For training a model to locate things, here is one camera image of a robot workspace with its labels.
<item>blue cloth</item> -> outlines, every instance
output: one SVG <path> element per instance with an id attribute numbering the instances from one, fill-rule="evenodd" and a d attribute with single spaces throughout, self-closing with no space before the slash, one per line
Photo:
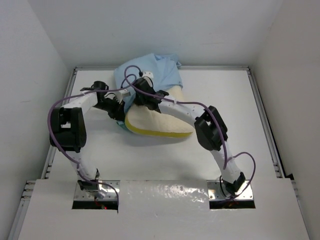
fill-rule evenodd
<path id="1" fill-rule="evenodd" d="M 159 90 L 168 90 L 175 85 L 183 86 L 182 79 L 178 72 L 178 67 L 181 66 L 178 62 L 178 56 L 176 54 L 170 55 L 155 55 L 153 53 L 132 59 L 125 64 L 122 64 L 114 70 L 114 78 L 116 88 L 119 89 L 125 79 L 125 69 L 129 65 L 138 66 L 142 72 L 153 73 L 153 89 L 157 92 Z M 137 79 L 139 78 L 139 70 L 135 67 L 131 67 L 127 70 L 127 75 L 135 74 Z M 128 80 L 132 83 L 134 77 L 130 76 Z M 127 81 L 124 81 L 123 87 L 127 86 Z M 127 113 L 130 106 L 135 99 L 135 90 L 129 87 L 128 90 L 131 96 L 124 98 L 124 112 Z"/>

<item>white panel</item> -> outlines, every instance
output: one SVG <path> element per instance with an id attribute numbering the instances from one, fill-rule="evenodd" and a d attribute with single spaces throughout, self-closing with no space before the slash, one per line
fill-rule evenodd
<path id="1" fill-rule="evenodd" d="M 289 179 L 257 179 L 237 210 L 210 210 L 205 181 L 121 181 L 119 214 L 72 210 L 75 185 L 38 180 L 19 240 L 308 239 Z"/>
<path id="2" fill-rule="evenodd" d="M 285 0 L 254 73 L 311 239 L 320 239 L 320 1 Z"/>
<path id="3" fill-rule="evenodd" d="M 187 100 L 215 106 L 228 127 L 230 151 L 250 152 L 256 159 L 256 178 L 276 178 L 249 78 L 245 70 L 180 70 Z M 114 88 L 113 71 L 78 71 L 72 94 L 94 81 Z M 107 112 L 92 108 L 84 116 L 87 158 L 107 180 L 217 179 L 221 172 L 211 153 L 195 134 L 187 139 L 148 137 L 119 127 Z M 250 178 L 253 163 L 247 156 L 236 159 Z M 51 180 L 76 180 L 69 161 L 57 152 Z"/>
<path id="4" fill-rule="evenodd" d="M 251 64 L 282 0 L 28 0 L 64 61 L 118 65 L 177 53 L 188 65 Z"/>
<path id="5" fill-rule="evenodd" d="M 26 0 L 0 3 L 0 240 L 7 239 L 26 180 L 48 153 L 49 107 L 71 72 Z"/>

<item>metal frame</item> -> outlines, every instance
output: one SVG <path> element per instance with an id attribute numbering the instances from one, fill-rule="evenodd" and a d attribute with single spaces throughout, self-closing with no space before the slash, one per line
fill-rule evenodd
<path id="1" fill-rule="evenodd" d="M 115 68 L 116 68 L 116 66 L 77 66 L 73 70 L 73 72 L 70 76 L 70 79 L 69 79 L 64 96 L 68 97 L 71 95 L 73 86 L 75 84 L 77 71 L 103 71 L 103 70 L 114 70 Z M 285 174 L 284 174 L 284 170 L 283 170 L 283 166 L 282 166 L 280 157 L 277 152 L 276 143 L 274 141 L 273 134 L 271 132 L 269 121 L 268 121 L 268 118 L 267 118 L 267 115 L 266 115 L 266 112 L 264 109 L 264 105 L 263 105 L 263 102 L 262 102 L 262 99 L 261 99 L 261 96 L 260 96 L 260 93 L 259 93 L 259 90 L 257 87 L 256 80 L 255 80 L 250 68 L 248 66 L 223 66 L 222 65 L 222 66 L 182 66 L 182 67 L 180 67 L 180 69 L 182 69 L 182 70 L 228 70 L 228 71 L 246 71 L 247 72 L 248 77 L 249 77 L 249 81 L 251 84 L 252 92 L 254 95 L 254 99 L 255 99 L 255 102 L 256 102 L 256 105 L 258 108 L 259 116 L 260 116 L 260 119 L 262 122 L 264 134 L 265 134 L 267 144 L 268 144 L 268 147 L 270 150 L 270 154 L 272 157 L 273 166 L 274 166 L 274 170 L 276 172 L 276 176 L 278 178 L 284 178 Z M 53 160 L 55 157 L 55 153 L 56 153 L 56 148 L 50 146 L 48 154 L 46 156 L 41 179 L 48 179 L 49 178 L 51 166 L 53 164 Z M 27 185 L 34 186 L 34 184 L 35 184 L 35 181 L 27 181 L 26 186 Z M 23 221 L 25 219 L 27 209 L 29 206 L 32 190 L 26 188 L 25 191 L 23 191 L 20 205 L 19 205 L 17 213 L 15 215 L 8 240 L 17 240 L 19 237 L 19 234 L 20 234 L 20 231 L 21 231 L 21 228 L 23 225 Z"/>
<path id="2" fill-rule="evenodd" d="M 248 183 L 249 180 L 244 181 L 240 189 L 235 193 L 235 195 L 239 195 L 234 198 L 235 201 L 254 201 L 251 184 L 244 190 Z M 229 195 L 224 185 L 220 183 L 220 180 L 208 180 L 206 181 L 206 184 L 208 187 L 209 202 L 221 202 L 229 199 L 222 192 L 221 187 L 224 189 L 225 194 Z"/>
<path id="3" fill-rule="evenodd" d="M 285 178 L 286 175 L 285 175 L 285 172 L 283 169 L 282 162 L 281 162 L 280 157 L 278 155 L 276 143 L 274 141 L 274 137 L 273 137 L 273 134 L 272 134 L 272 131 L 270 128 L 269 120 L 268 120 L 268 117 L 267 117 L 267 114 L 265 111 L 265 107 L 262 102 L 262 98 L 261 98 L 261 95 L 260 95 L 260 92 L 258 89 L 257 81 L 256 81 L 254 75 L 252 74 L 252 71 L 249 68 L 247 70 L 247 74 L 248 74 L 249 81 L 251 84 L 255 103 L 256 103 L 256 106 L 258 108 L 258 112 L 260 115 L 260 120 L 261 120 L 261 123 L 263 126 L 264 135 L 265 135 L 266 141 L 268 143 L 268 147 L 269 147 L 269 151 L 270 151 L 271 158 L 273 161 L 273 166 L 275 169 L 276 176 L 277 176 L 277 178 Z"/>
<path id="4" fill-rule="evenodd" d="M 18 240 L 19 238 L 35 184 L 36 181 L 27 181 L 24 186 L 20 204 L 18 210 L 16 211 L 8 240 Z"/>
<path id="5" fill-rule="evenodd" d="M 105 70 L 115 70 L 118 66 L 76 66 L 75 71 L 105 71 Z M 249 71 L 248 66 L 181 66 L 181 70 L 234 70 L 234 71 Z"/>

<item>metal mounting plate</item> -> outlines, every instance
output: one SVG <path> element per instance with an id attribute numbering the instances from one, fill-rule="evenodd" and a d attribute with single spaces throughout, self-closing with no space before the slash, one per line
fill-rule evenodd
<path id="1" fill-rule="evenodd" d="M 102 182 L 113 186 L 117 193 L 120 192 L 119 180 L 102 180 Z M 98 204 L 106 206 L 106 209 L 117 210 L 117 195 L 115 191 L 105 185 L 100 184 L 99 187 L 104 188 L 106 194 L 104 198 L 97 199 Z M 100 207 L 97 206 L 94 196 L 85 190 L 81 190 L 79 184 L 76 184 L 72 209 L 100 209 Z"/>
<path id="2" fill-rule="evenodd" d="M 244 181 L 239 191 L 236 192 L 235 194 L 236 195 L 241 194 L 241 192 L 244 190 L 248 182 L 249 182 L 248 180 Z M 220 183 L 220 180 L 208 180 L 207 187 L 208 187 L 210 209 L 255 208 L 254 195 L 252 192 L 251 185 L 249 185 L 241 195 L 239 195 L 234 200 L 232 200 L 233 204 L 228 204 L 228 203 L 231 203 L 231 201 L 229 201 L 230 194 L 225 189 L 224 184 Z"/>

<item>white wall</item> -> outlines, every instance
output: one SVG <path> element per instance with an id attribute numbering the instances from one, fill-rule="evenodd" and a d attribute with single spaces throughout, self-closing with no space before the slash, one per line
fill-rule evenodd
<path id="1" fill-rule="evenodd" d="M 319 12 L 319 0 L 284 0 L 254 68 L 311 239 L 320 239 Z"/>
<path id="2" fill-rule="evenodd" d="M 40 177 L 46 118 L 70 71 L 27 0 L 0 3 L 0 240 L 7 239 L 26 180 Z"/>
<path id="3" fill-rule="evenodd" d="M 69 66 L 150 52 L 185 65 L 251 64 L 282 0 L 28 0 Z"/>

